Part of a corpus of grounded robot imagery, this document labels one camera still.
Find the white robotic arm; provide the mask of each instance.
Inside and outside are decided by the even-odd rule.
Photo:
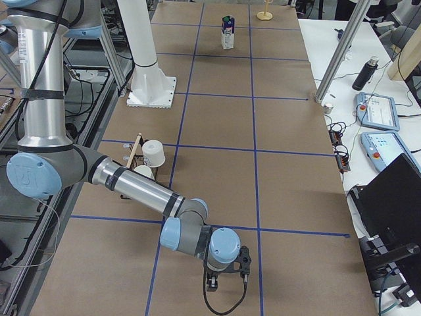
[[[62,73],[62,37],[101,35],[99,0],[3,0],[18,30],[22,81],[21,113],[25,135],[19,153],[7,164],[11,184],[25,196],[45,198],[77,182],[102,184],[168,219],[161,244],[202,259],[209,290],[219,273],[240,272],[247,283],[251,263],[247,247],[229,228],[205,224],[208,209],[199,199],[161,186],[111,158],[75,145],[66,136]],[[234,261],[241,261],[234,270]]]

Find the white table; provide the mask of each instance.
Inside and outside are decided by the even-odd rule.
[[[337,32],[334,29],[345,29],[346,22],[299,20],[299,23],[304,37],[309,61],[311,62],[314,79],[321,80],[338,43]],[[379,57],[379,68],[383,67],[390,61],[389,55],[386,53],[383,45],[380,43],[369,23],[362,23],[355,39],[353,40],[352,47],[347,54],[347,58],[345,58],[342,62],[335,77],[360,72],[364,63],[366,63],[371,56]],[[373,79],[370,83],[365,85],[363,91],[367,93],[374,92],[380,95],[388,95],[393,97],[396,103],[410,105],[410,101],[407,97],[408,88],[406,84],[404,82],[391,81],[387,76],[386,72],[390,66],[391,63],[384,69],[376,71]],[[355,116],[353,115],[356,107],[355,96],[359,92],[353,90],[351,86],[356,77],[357,75],[353,75],[336,79],[330,86],[329,93],[335,97],[333,98],[328,94],[322,104],[327,101],[334,104],[334,109],[329,114],[333,122],[343,121],[347,124],[351,124],[355,121]],[[413,115],[421,113],[421,108],[415,102],[410,93],[409,97],[414,105],[412,107],[397,106],[399,115]],[[406,143],[407,147],[410,150],[420,149],[421,117],[400,119],[399,123],[401,125],[399,135]],[[342,142],[348,147],[349,151],[351,151],[353,141],[355,140],[350,162],[351,171],[346,172],[344,175],[343,187],[346,192],[355,184],[368,184],[379,173],[370,162],[360,143],[359,134],[367,131],[377,130],[360,127],[358,121],[356,124],[348,127],[342,137]],[[415,153],[414,156],[416,160],[421,163],[421,152]],[[350,198],[348,204],[353,216],[355,230],[358,236],[362,237],[366,235],[366,231],[361,223],[358,211]],[[394,302],[395,298],[391,292],[391,290],[388,290],[383,295],[383,308]],[[416,302],[413,306],[407,308],[399,306],[392,309],[385,315],[420,316],[421,304],[420,302]]]

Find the yellow stand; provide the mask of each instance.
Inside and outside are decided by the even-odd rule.
[[[274,0],[264,0],[266,3],[264,6],[264,11],[257,13],[257,18],[262,21],[269,21],[272,20],[274,17],[272,13],[268,12],[269,3],[274,2]]]

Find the white stand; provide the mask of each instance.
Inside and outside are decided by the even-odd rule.
[[[159,68],[146,1],[117,2],[136,63],[127,105],[170,108],[177,79]]]

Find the blue and white control panel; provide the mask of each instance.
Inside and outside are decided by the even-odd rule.
[[[399,130],[395,100],[378,94],[357,95],[357,116],[362,126],[379,130]]]
[[[421,171],[420,165],[395,131],[362,133],[361,143],[378,171],[385,169],[401,153],[406,153]]]

